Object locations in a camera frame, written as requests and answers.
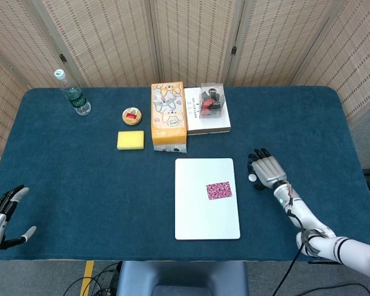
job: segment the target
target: red object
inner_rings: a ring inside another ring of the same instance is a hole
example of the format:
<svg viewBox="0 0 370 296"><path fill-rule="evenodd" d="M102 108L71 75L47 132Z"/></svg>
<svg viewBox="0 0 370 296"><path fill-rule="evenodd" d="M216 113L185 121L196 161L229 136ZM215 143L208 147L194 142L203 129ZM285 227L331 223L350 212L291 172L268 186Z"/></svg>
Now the red object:
<svg viewBox="0 0 370 296"><path fill-rule="evenodd" d="M132 113L127 113L126 114L126 117L130 117L132 119L136 119L137 118L137 115L136 114L132 114Z"/></svg>
<svg viewBox="0 0 370 296"><path fill-rule="evenodd" d="M202 108L203 109L209 109L210 106L215 102L213 99L208 99L202 102Z"/></svg>

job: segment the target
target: water bottle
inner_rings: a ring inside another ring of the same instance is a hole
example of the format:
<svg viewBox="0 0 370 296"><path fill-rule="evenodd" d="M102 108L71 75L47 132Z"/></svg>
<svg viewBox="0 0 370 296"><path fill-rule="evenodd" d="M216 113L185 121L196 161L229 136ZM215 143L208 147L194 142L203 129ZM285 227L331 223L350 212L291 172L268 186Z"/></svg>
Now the water bottle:
<svg viewBox="0 0 370 296"><path fill-rule="evenodd" d="M54 72L55 77L62 82L61 90L74 107L78 115L87 115L92 110L91 103L85 98L78 83L67 76L62 69L57 69Z"/></svg>

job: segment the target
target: woven panel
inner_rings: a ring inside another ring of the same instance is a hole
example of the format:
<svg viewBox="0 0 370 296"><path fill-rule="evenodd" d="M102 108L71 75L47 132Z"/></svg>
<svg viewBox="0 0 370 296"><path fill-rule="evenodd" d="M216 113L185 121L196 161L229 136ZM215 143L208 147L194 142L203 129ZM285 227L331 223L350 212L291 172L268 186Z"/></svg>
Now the woven panel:
<svg viewBox="0 0 370 296"><path fill-rule="evenodd" d="M60 62L19 0L0 0L0 52L32 88L57 86Z"/></svg>
<svg viewBox="0 0 370 296"><path fill-rule="evenodd" d="M327 19L333 0L255 0L233 83L288 84Z"/></svg>
<svg viewBox="0 0 370 296"><path fill-rule="evenodd" d="M235 1L154 3L163 81L184 86L221 81Z"/></svg>
<svg viewBox="0 0 370 296"><path fill-rule="evenodd" d="M347 118L370 101L370 0L344 3L296 84L334 88Z"/></svg>
<svg viewBox="0 0 370 296"><path fill-rule="evenodd" d="M149 86L158 80L144 1L43 3L89 86Z"/></svg>
<svg viewBox="0 0 370 296"><path fill-rule="evenodd" d="M0 64L0 155L14 123L20 100L26 91Z"/></svg>

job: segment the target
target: tissue box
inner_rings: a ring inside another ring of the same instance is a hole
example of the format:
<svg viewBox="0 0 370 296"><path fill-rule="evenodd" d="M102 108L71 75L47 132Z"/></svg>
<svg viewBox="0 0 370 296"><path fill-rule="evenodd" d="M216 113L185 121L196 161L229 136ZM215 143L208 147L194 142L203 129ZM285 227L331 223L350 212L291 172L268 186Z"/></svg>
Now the tissue box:
<svg viewBox="0 0 370 296"><path fill-rule="evenodd" d="M151 132L154 150L186 153L186 109L182 82L151 85Z"/></svg>

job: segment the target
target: black cable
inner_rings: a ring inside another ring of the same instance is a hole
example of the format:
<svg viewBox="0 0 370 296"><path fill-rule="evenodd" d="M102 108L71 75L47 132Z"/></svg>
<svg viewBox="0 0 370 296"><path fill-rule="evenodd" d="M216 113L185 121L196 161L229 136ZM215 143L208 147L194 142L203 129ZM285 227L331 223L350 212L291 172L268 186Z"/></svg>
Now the black cable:
<svg viewBox="0 0 370 296"><path fill-rule="evenodd" d="M107 292L110 292L110 289L109 288L100 289L95 294L92 294L92 296L103 296L102 295L103 292L105 292L105 294L107 295Z"/></svg>
<svg viewBox="0 0 370 296"><path fill-rule="evenodd" d="M300 221L300 219L299 219L295 214L292 214L292 212L291 212L290 210L288 210L287 214L288 214L288 216L293 217L293 218L295 218L295 219L298 221L298 223L299 223L299 225L300 225L300 227L301 227L301 229L302 229L302 233L303 233L303 232L304 232L304 227L303 227L303 223ZM280 282L280 283L278 284L278 286L276 287L276 290L274 291L273 296L275 296L275 295L277 294L277 292L278 292L279 288L281 288L282 284L283 284L283 283L284 283L284 281L286 280L286 278L287 278L287 276L289 275L290 271L292 270L292 267L293 267L293 265L295 264L295 262L296 262L297 258L300 256L300 254L301 254L301 252L302 252L302 249L303 249L303 246L304 246L304 244L302 243L302 245L300 246L299 250L298 250L298 251L297 251L297 253L296 253L295 258L292 260L291 264L289 265L289 268L288 268L288 270L286 271L286 273L285 273L284 277L281 279L281 282Z"/></svg>
<svg viewBox="0 0 370 296"><path fill-rule="evenodd" d="M119 262L118 263L112 263L112 264L110 264L110 265L107 265L100 273L98 273L97 275L95 275L95 277L94 277L94 279L95 279L95 283L94 283L94 285L93 285L93 289L92 289L92 295L93 295L93 293L94 293L94 289L96 288L96 283L98 282L98 280L99 280L99 278L100 278L100 276L103 274L103 273L105 273L105 272L108 272L107 271L107 269L108 268L110 268L111 266L114 266L114 265L118 265L119 264Z"/></svg>
<svg viewBox="0 0 370 296"><path fill-rule="evenodd" d="M99 286L99 288L101 289L101 286L100 286L99 282L97 282L93 277L90 277L90 276L83 276L83 277L80 277L79 279L77 279L77 280L73 281L73 282L72 282L72 283L67 287L67 289L66 289L66 291L64 292L63 296L66 296L66 293L68 292L68 290L70 290L70 288L71 288L72 286L74 286L74 284L75 284L75 283L77 283L77 282L79 282L79 281L81 281L81 280L83 280L83 279L91 279L92 281L95 281L95 284L97 284L97 285Z"/></svg>
<svg viewBox="0 0 370 296"><path fill-rule="evenodd" d="M289 265L289 268L288 268L288 270L286 271L286 273L285 273L284 277L281 279L281 282L278 284L278 286L277 286L276 290L274 291L273 296L275 296L275 295L277 294L277 292L278 292L279 288L281 288L282 284L283 284L283 283L284 283L284 281L286 280L286 277L287 277L287 276L288 276L288 274L290 273L290 271L291 271L291 269L292 269L293 265L295 264L295 262L296 262L297 258L300 256L300 253L302 252L302 248L303 248L303 246L304 246L304 244L302 244L302 245L300 246L299 250L298 250L298 251L297 251L297 253L296 253L295 258L292 260L292 262L291 262L291 264Z"/></svg>
<svg viewBox="0 0 370 296"><path fill-rule="evenodd" d="M285 181L285 183L288 186L288 194L289 194L289 209L286 213L287 213L288 216L293 217L298 221L298 223L299 223L299 225L302 229L302 233L303 233L304 232L303 223L300 221L300 219L295 214L292 213L292 206L294 204L294 197L292 195L292 190L293 190L292 185L290 185L288 181Z"/></svg>
<svg viewBox="0 0 370 296"><path fill-rule="evenodd" d="M349 284L342 284L342 285L336 285L336 286L315 288L315 289L311 289L311 290L308 290L306 292L303 292L301 294L298 294L296 296L304 296L304 295L306 295L308 293L311 293L311 292L314 292L314 291L317 291L317 290L336 289L336 288L341 288L341 287L346 287L346 286L360 286L360 287L364 288L368 292L368 294L370 295L370 291L369 291L369 289L366 286L364 286L362 284L358 284L358 283L352 282L352 283L349 283Z"/></svg>

